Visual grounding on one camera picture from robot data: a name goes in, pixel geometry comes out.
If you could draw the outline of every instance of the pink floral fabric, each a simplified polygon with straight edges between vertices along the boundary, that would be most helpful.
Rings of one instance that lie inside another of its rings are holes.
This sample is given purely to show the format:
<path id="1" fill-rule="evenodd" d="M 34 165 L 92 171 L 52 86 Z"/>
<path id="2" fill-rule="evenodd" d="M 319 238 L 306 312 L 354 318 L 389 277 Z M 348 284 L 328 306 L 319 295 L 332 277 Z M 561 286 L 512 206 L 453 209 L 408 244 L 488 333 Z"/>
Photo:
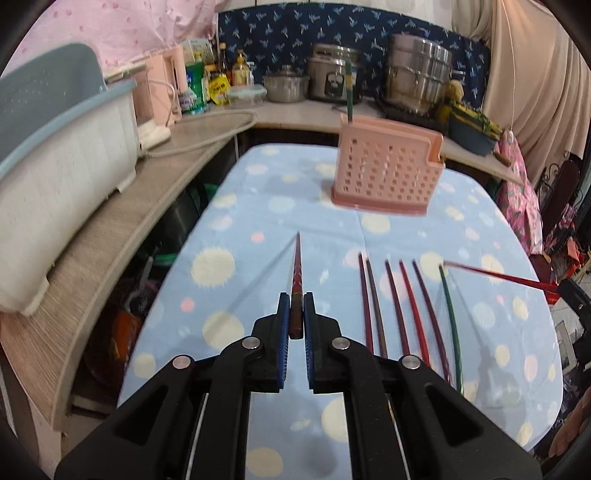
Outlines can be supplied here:
<path id="1" fill-rule="evenodd" d="M 103 71 L 186 37 L 211 33 L 222 0 L 56 0 L 29 30 L 4 73 L 72 41 L 90 45 Z"/>
<path id="2" fill-rule="evenodd" d="M 525 162 L 517 140 L 509 145 L 503 136 L 497 143 L 495 150 L 510 160 L 515 160 L 513 173 L 519 175 L 525 186 L 520 187 L 515 183 L 504 182 L 497 197 L 497 205 L 509 222 L 509 225 L 519 239 L 525 253 L 529 255 L 542 254 L 542 219 L 540 205 L 534 188 L 527 179 Z"/>

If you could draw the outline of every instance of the green bottle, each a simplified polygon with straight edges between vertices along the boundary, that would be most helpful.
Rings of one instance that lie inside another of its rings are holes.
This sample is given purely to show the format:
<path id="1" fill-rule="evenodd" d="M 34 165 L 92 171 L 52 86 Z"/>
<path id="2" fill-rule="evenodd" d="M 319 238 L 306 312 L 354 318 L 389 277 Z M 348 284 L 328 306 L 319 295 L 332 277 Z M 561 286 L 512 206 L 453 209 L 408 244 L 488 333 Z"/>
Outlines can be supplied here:
<path id="1" fill-rule="evenodd" d="M 203 90 L 205 63 L 201 58 L 197 58 L 195 63 L 185 64 L 185 71 L 187 72 L 189 91 L 179 95 L 181 110 L 190 115 L 201 113 L 206 106 L 205 91 Z"/>

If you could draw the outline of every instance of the dark red chopstick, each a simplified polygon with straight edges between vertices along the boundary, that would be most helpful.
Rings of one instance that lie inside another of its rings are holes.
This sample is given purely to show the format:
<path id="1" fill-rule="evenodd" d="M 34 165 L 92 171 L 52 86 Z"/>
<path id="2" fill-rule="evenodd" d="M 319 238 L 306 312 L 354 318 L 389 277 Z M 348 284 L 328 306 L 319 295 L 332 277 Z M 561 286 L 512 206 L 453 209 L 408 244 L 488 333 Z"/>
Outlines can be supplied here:
<path id="1" fill-rule="evenodd" d="M 371 297 L 374 302 L 375 321 L 378 326 L 378 345 L 379 355 L 382 358 L 388 358 L 388 349 L 386 347 L 386 336 L 384 334 L 384 322 L 382 321 L 382 312 L 379 309 L 378 289 L 375 287 L 374 272 L 371 268 L 369 257 L 365 259 L 368 268 L 369 286 L 371 288 Z"/>
<path id="2" fill-rule="evenodd" d="M 417 328 L 418 344 L 421 347 L 421 356 L 423 357 L 423 362 L 425 363 L 425 365 L 431 367 L 431 362 L 429 361 L 429 348 L 427 347 L 425 332 L 423 331 L 423 325 L 421 324 L 421 316 L 418 312 L 417 302 L 414 299 L 413 288 L 410 285 L 410 281 L 406 273 L 406 268 L 404 268 L 404 263 L 402 262 L 402 260 L 400 261 L 400 271 L 402 272 L 404 284 L 406 285 L 408 291 L 408 299 L 410 300 L 410 306 L 413 309 L 414 324 Z"/>
<path id="3" fill-rule="evenodd" d="M 402 354 L 410 355 L 410 347 L 408 346 L 408 337 L 406 334 L 406 327 L 404 326 L 404 317 L 402 316 L 402 308 L 400 307 L 400 299 L 396 291 L 394 283 L 394 276 L 390 268 L 390 262 L 386 260 L 386 272 L 388 273 L 388 281 L 390 282 L 390 292 L 392 292 L 392 299 L 394 301 L 394 310 L 396 311 L 396 320 L 398 321 L 398 330 L 400 331 L 400 340 L 402 342 Z"/>
<path id="4" fill-rule="evenodd" d="M 301 284 L 300 233 L 295 238 L 294 277 L 291 283 L 290 338 L 304 338 L 303 290 Z"/>
<path id="5" fill-rule="evenodd" d="M 448 262 L 447 260 L 443 262 L 443 265 L 448 267 L 461 268 L 463 270 L 468 270 L 471 272 L 482 273 L 484 275 L 489 275 L 491 277 L 501 278 L 503 280 L 519 283 L 520 285 L 525 285 L 527 287 L 537 288 L 538 290 L 547 291 L 549 293 L 558 293 L 558 286 L 551 283 L 543 283 L 540 281 L 528 280 L 527 278 L 514 277 L 513 275 L 505 275 L 504 273 L 497 273 L 490 270 L 484 270 L 483 268 L 478 267 L 470 267 L 468 265 L 463 265 L 461 263 L 456 262 Z"/>
<path id="6" fill-rule="evenodd" d="M 371 314 L 369 312 L 368 285 L 365 281 L 365 269 L 363 267 L 363 255 L 359 252 L 359 275 L 361 277 L 361 296 L 363 298 L 363 322 L 365 324 L 365 346 L 370 352 L 374 352 L 374 336 L 371 331 Z"/>
<path id="7" fill-rule="evenodd" d="M 433 309 L 433 304 L 431 303 L 431 299 L 429 298 L 429 292 L 427 291 L 427 287 L 425 286 L 425 282 L 423 281 L 421 271 L 418 269 L 417 262 L 414 260 L 413 267 L 415 273 L 417 274 L 418 284 L 420 285 L 421 291 L 423 292 L 423 297 L 425 297 L 425 303 L 427 304 L 427 310 L 429 312 L 429 317 L 431 319 L 431 325 L 433 326 L 433 331 L 435 332 L 435 340 L 437 341 L 437 350 L 439 350 L 439 358 L 441 359 L 441 365 L 443 367 L 443 375 L 445 376 L 445 380 L 447 381 L 447 383 L 451 385 L 452 375 L 449 371 L 449 362 L 447 361 L 445 344 L 443 343 L 443 337 L 441 336 L 441 330 L 439 329 L 437 316 L 435 315 L 435 310 Z"/>

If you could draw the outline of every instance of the white plastic container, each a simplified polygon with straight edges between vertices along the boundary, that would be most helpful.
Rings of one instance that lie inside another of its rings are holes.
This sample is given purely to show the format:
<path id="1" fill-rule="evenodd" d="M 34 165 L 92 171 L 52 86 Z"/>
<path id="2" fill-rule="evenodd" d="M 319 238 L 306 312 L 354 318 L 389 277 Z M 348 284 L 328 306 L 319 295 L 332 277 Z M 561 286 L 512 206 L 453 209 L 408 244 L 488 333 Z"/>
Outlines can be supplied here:
<path id="1" fill-rule="evenodd" d="M 22 98 L 15 79 L 9 78 L 16 72 L 0 81 L 4 107 Z M 12 82 L 8 90 L 6 78 Z M 21 90 L 31 84 L 25 82 Z M 77 104 L 40 128 L 34 118 L 32 133 L 13 141 L 16 147 L 0 156 L 0 311 L 34 313 L 48 288 L 47 272 L 70 239 L 108 195 L 135 178 L 134 86 L 133 81 L 110 89 L 99 85 L 97 94 L 76 99 Z M 38 116 L 56 111 L 55 102 L 43 103 L 45 96 L 39 95 Z M 23 123 L 24 111 L 16 107 L 9 120 Z M 0 133 L 11 128 L 0 122 Z"/>
<path id="2" fill-rule="evenodd" d="M 253 108 L 262 105 L 266 96 L 267 89 L 259 84 L 230 87 L 226 92 L 231 108 Z"/>

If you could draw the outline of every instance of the light blue dish rack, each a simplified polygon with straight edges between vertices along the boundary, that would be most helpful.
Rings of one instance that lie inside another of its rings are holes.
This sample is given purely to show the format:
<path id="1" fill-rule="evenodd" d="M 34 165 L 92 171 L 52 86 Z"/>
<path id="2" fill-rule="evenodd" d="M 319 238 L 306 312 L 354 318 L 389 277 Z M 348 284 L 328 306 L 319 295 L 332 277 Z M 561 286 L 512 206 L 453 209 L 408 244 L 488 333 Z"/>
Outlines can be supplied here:
<path id="1" fill-rule="evenodd" d="M 133 80 L 72 43 L 0 79 L 0 311 L 31 314 L 90 214 L 135 178 Z"/>

